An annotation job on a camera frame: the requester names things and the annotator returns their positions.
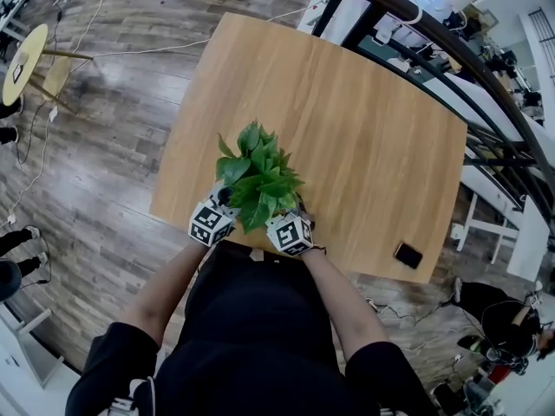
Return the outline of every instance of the smartphone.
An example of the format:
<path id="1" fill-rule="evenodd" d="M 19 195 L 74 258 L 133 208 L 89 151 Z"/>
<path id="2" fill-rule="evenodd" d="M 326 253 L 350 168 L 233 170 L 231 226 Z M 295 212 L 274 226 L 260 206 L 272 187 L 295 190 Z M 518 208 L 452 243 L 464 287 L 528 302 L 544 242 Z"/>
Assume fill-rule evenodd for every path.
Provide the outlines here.
<path id="1" fill-rule="evenodd" d="M 418 268 L 418 264 L 422 260 L 422 253 L 415 250 L 410 245 L 402 242 L 395 252 L 395 259 L 397 259 L 401 263 L 404 263 L 413 270 L 416 270 Z"/>

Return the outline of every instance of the desk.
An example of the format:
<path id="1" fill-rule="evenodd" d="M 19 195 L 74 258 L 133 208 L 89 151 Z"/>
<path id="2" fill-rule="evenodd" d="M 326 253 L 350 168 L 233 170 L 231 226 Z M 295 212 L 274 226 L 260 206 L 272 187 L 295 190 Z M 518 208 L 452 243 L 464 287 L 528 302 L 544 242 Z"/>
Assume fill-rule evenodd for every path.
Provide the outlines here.
<path id="1" fill-rule="evenodd" d="M 306 183 L 316 242 L 341 270 L 426 283 L 453 212 L 466 125 L 365 58 L 275 23 L 225 14 L 167 142 L 150 212 L 187 228 L 214 184 L 218 136 L 275 130 Z M 275 251 L 264 231 L 230 240 Z M 394 259 L 400 242 L 418 270 Z"/>
<path id="2" fill-rule="evenodd" d="M 0 18 L 0 31 L 5 32 L 9 36 L 14 37 L 16 40 L 19 40 L 20 42 L 25 40 L 25 37 L 22 36 L 21 34 L 18 34 L 17 32 L 15 32 L 13 29 L 8 28 L 8 24 L 13 23 L 18 28 L 21 28 L 24 31 L 29 33 L 29 27 L 27 27 L 24 24 L 18 22 L 14 18 L 16 13 L 21 9 L 21 7 L 23 6 L 23 4 L 26 1 L 27 0 L 13 0 L 14 7 L 10 10 L 10 12 L 8 14 L 6 14 L 6 15 L 4 15 Z"/>

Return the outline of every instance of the green plant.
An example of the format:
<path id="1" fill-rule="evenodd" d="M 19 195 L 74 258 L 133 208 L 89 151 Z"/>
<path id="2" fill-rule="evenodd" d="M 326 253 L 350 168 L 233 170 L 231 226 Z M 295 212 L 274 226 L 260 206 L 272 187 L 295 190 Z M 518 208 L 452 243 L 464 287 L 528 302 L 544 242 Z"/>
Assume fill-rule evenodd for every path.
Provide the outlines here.
<path id="1" fill-rule="evenodd" d="M 287 164 L 290 154 L 278 151 L 276 134 L 268 134 L 253 121 L 237 139 L 240 156 L 219 134 L 219 149 L 225 155 L 216 163 L 216 180 L 232 189 L 229 206 L 240 208 L 245 233 L 263 227 L 269 218 L 297 206 L 296 188 L 303 184 Z"/>

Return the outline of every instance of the staircase railing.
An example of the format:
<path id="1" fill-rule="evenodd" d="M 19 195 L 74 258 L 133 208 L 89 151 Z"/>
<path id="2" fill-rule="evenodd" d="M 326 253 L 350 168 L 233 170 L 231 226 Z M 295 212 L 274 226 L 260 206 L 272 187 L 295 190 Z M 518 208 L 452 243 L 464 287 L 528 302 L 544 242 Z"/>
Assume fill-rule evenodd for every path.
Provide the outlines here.
<path id="1" fill-rule="evenodd" d="M 329 0 L 328 4 L 313 29 L 314 36 L 321 36 L 331 18 L 335 14 L 342 0 Z M 528 125 L 520 109 L 512 97 L 500 84 L 495 75 L 485 66 L 476 54 L 470 50 L 456 35 L 443 26 L 427 12 L 423 12 L 419 22 L 411 24 L 410 28 L 426 37 L 443 51 L 455 59 L 482 86 L 493 100 L 499 105 L 503 113 L 511 121 L 522 138 L 522 141 L 509 140 L 500 127 L 465 91 L 447 78 L 438 68 L 424 60 L 412 49 L 391 39 L 388 46 L 399 52 L 404 58 L 410 59 L 414 65 L 429 72 L 449 89 L 456 93 L 479 117 L 491 128 L 477 126 L 465 119 L 450 107 L 437 94 L 402 72 L 396 66 L 371 54 L 361 47 L 361 41 L 366 36 L 375 36 L 375 26 L 385 17 L 393 16 L 399 20 L 414 20 L 418 15 L 418 7 L 409 0 L 367 0 L 369 7 L 358 19 L 354 27 L 345 37 L 342 46 L 363 55 L 374 62 L 390 69 L 399 76 L 413 82 L 431 97 L 442 103 L 457 114 L 468 127 L 467 147 L 475 154 L 465 160 L 465 165 L 478 167 L 483 173 L 494 173 L 492 181 L 503 190 L 512 200 L 515 208 L 524 209 L 524 196 L 528 195 L 535 202 L 545 221 L 552 220 L 553 200 L 555 199 L 555 176 L 553 170 L 540 147 L 532 129 Z M 541 172 L 541 178 L 534 176 L 530 169 Z"/>

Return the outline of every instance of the black pants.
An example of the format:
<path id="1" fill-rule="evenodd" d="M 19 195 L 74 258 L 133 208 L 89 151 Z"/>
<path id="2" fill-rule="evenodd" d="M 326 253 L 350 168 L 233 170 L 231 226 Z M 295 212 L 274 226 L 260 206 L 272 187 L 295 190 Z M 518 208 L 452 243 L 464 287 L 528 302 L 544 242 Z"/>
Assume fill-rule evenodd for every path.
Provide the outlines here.
<path id="1" fill-rule="evenodd" d="M 29 230 L 12 231 L 5 236 L 0 237 L 0 257 L 21 245 L 23 242 L 27 242 L 31 238 L 33 238 L 33 236 Z M 17 265 L 21 270 L 21 276 L 25 277 L 40 267 L 41 261 L 38 257 L 33 257 L 32 259 L 24 260 Z"/>
<path id="2" fill-rule="evenodd" d="M 2 102 L 0 102 L 0 119 L 5 119 L 10 117 L 19 111 L 21 107 L 21 100 L 17 99 L 13 105 L 6 107 Z M 0 128 L 0 143 L 4 145 L 5 143 L 10 143 L 15 141 L 17 138 L 17 132 L 15 128 Z"/>
<path id="3" fill-rule="evenodd" d="M 8 107 L 0 101 L 0 119 L 5 119 L 6 117 L 10 117 L 12 114 L 15 114 L 17 111 L 19 111 L 20 107 L 21 107 L 21 99 L 17 99 L 14 103 L 9 105 Z"/>
<path id="4" fill-rule="evenodd" d="M 482 315 L 487 307 L 506 300 L 511 300 L 511 297 L 502 289 L 484 283 L 464 282 L 460 290 L 460 302 L 455 305 L 482 322 Z"/>
<path id="5" fill-rule="evenodd" d="M 17 132 L 15 128 L 0 128 L 0 143 L 2 145 L 10 142 L 15 142 Z"/>

